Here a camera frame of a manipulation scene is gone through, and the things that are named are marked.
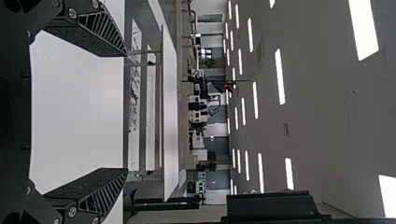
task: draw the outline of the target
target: window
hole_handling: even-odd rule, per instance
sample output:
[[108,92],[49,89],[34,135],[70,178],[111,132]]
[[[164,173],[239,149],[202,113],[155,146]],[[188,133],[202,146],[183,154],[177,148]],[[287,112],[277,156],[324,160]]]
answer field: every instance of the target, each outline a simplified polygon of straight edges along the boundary
[[244,72],[242,70],[242,51],[238,50],[238,60],[239,60],[239,75],[242,75]]
[[247,181],[249,181],[250,173],[248,171],[248,152],[247,151],[245,151],[245,165],[246,165]]
[[225,103],[228,105],[229,103],[230,103],[230,97],[229,97],[229,94],[228,94],[228,90],[225,90]]
[[230,17],[230,20],[233,19],[233,9],[231,8],[231,1],[228,1],[228,15]]
[[238,108],[235,108],[235,129],[238,130]]
[[198,22],[222,22],[222,14],[207,14],[198,16]]
[[259,105],[257,102],[257,84],[256,84],[256,82],[253,82],[252,89],[253,89],[254,118],[258,119],[259,118]]
[[233,195],[233,180],[230,179],[230,190],[231,190],[231,195]]
[[274,7],[275,2],[276,2],[276,0],[270,0],[270,8]]
[[235,163],[235,148],[233,148],[233,168],[236,168],[236,163]]
[[251,28],[251,18],[247,20],[247,32],[248,32],[248,46],[250,49],[250,52],[253,52],[254,47],[253,47],[253,31]]
[[227,65],[230,66],[230,50],[227,49]]
[[285,159],[286,164],[286,179],[288,183],[288,189],[294,189],[294,181],[293,181],[293,168],[291,166],[291,159]]
[[379,176],[382,203],[386,217],[396,218],[396,178],[386,175]]
[[233,67],[233,81],[236,81],[235,68],[234,68],[234,67]]
[[238,159],[238,173],[241,174],[241,151],[237,150],[237,159]]
[[241,98],[241,105],[242,105],[242,124],[244,126],[247,125],[247,117],[246,117],[246,110],[245,110],[245,98]]
[[281,105],[286,103],[285,95],[285,84],[283,82],[283,69],[282,69],[282,57],[280,55],[280,49],[275,53],[276,60],[276,78],[277,78],[277,90],[279,94],[279,103]]
[[259,179],[260,179],[260,193],[264,193],[264,170],[262,167],[262,154],[259,153]]
[[370,0],[349,0],[359,61],[379,51]]
[[225,38],[228,39],[228,22],[225,23]]
[[224,53],[226,53],[227,51],[227,45],[225,43],[225,39],[223,39],[223,48],[224,48]]
[[233,31],[230,31],[231,50],[233,50]]
[[236,21],[236,29],[239,29],[239,6],[235,4],[235,21]]
[[231,133],[231,127],[230,127],[230,119],[227,118],[227,129],[228,129],[228,134]]
[[200,49],[199,56],[202,59],[210,59],[212,58],[212,49]]

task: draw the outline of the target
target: screw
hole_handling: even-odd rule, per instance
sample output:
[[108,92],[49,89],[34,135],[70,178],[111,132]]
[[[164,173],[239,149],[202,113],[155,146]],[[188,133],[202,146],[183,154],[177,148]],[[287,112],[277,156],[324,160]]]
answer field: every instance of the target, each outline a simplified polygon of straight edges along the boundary
[[98,224],[99,223],[99,218],[95,217],[92,221],[92,224]]
[[69,8],[69,16],[71,19],[77,18],[77,12],[72,7]]
[[72,218],[75,217],[77,213],[77,208],[76,207],[71,207],[67,215]]
[[61,220],[59,218],[55,218],[52,222],[52,224],[60,224]]
[[92,0],[92,5],[93,5],[94,8],[99,8],[98,0]]
[[27,187],[26,195],[32,193],[32,188],[30,186]]
[[53,4],[55,7],[59,7],[59,6],[61,5],[61,3],[59,2],[59,0],[52,0],[52,4]]

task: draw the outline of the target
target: light fixture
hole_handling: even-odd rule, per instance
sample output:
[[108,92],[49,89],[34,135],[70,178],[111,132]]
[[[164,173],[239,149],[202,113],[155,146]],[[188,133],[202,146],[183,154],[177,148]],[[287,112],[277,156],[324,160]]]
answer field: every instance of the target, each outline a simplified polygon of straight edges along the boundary
[[245,98],[241,98],[241,106],[242,106],[242,124],[244,126],[247,125],[247,116],[246,116],[246,109],[245,109]]
[[235,4],[235,21],[236,21],[236,29],[239,29],[239,6]]
[[285,165],[286,165],[286,179],[287,179],[288,189],[294,189],[293,168],[291,165],[290,158],[285,159]]
[[256,82],[253,82],[252,89],[253,89],[254,118],[258,119],[259,118],[259,103],[258,103],[258,99],[257,99],[257,84],[256,84]]
[[246,171],[246,175],[247,175],[247,181],[250,180],[250,173],[249,173],[249,169],[248,169],[248,151],[245,151],[245,171]]
[[396,218],[396,178],[386,175],[379,176],[382,203],[384,204],[385,216]]
[[238,130],[239,129],[239,125],[238,125],[238,109],[235,108],[235,129]]
[[359,61],[379,51],[371,0],[349,0]]
[[235,162],[235,148],[233,148],[233,168],[236,168],[236,162]]
[[242,50],[238,50],[238,60],[239,60],[239,75],[244,74],[244,70],[242,69]]
[[286,103],[286,94],[285,94],[285,83],[283,82],[282,57],[280,55],[280,49],[278,49],[275,53],[275,60],[276,60],[276,78],[277,78],[279,103],[283,105]]
[[259,160],[259,179],[260,179],[260,193],[264,193],[264,170],[262,167],[262,154],[259,153],[258,155]]
[[237,159],[238,159],[238,173],[241,174],[241,151],[238,149],[236,151],[237,153]]
[[251,18],[249,18],[247,20],[247,32],[248,32],[248,46],[249,46],[250,52],[253,52],[254,45],[253,45],[253,30],[251,28]]
[[228,1],[228,15],[230,20],[233,19],[233,9],[231,8],[231,1]]

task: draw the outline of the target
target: white wall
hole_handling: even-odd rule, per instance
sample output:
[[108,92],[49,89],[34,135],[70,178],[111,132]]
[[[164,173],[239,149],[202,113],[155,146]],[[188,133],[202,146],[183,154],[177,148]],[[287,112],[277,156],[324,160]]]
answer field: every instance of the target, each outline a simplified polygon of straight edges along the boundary
[[205,136],[215,136],[215,137],[226,137],[227,133],[227,123],[214,123],[207,124],[204,130]]
[[[123,34],[124,1],[106,5]],[[31,62],[30,178],[37,189],[46,193],[99,167],[122,167],[123,58],[98,58],[41,32]],[[121,222],[118,199],[106,223]]]
[[198,23],[198,33],[199,34],[209,34],[209,33],[222,33],[224,29],[225,21],[225,5],[226,0],[200,0],[191,3],[191,9],[195,10],[197,16],[205,14],[222,14],[223,22],[205,22]]
[[[233,172],[238,191],[260,188],[259,152],[265,189],[285,189],[284,159],[291,157],[296,189],[309,189],[318,202],[357,217],[383,217],[378,175],[396,176],[395,5],[372,1],[380,51],[359,62],[348,1],[278,0],[271,10],[268,1],[234,2],[241,12],[235,42],[245,68],[237,78],[257,81],[260,109],[255,120],[251,84],[239,85],[232,108],[238,105],[240,113],[240,97],[245,97],[247,126],[233,128],[231,147],[249,150],[250,181],[244,169],[241,175]],[[256,49],[248,51],[248,17],[255,48],[262,42],[261,64]],[[277,96],[274,53],[279,47],[285,106],[279,106]],[[237,67],[236,50],[231,57]],[[290,137],[283,136],[284,123]]]
[[206,204],[227,204],[227,195],[231,192],[229,189],[207,189],[206,190]]
[[223,40],[222,35],[202,36],[201,37],[201,48],[215,48],[215,47],[222,48],[223,47],[222,40]]

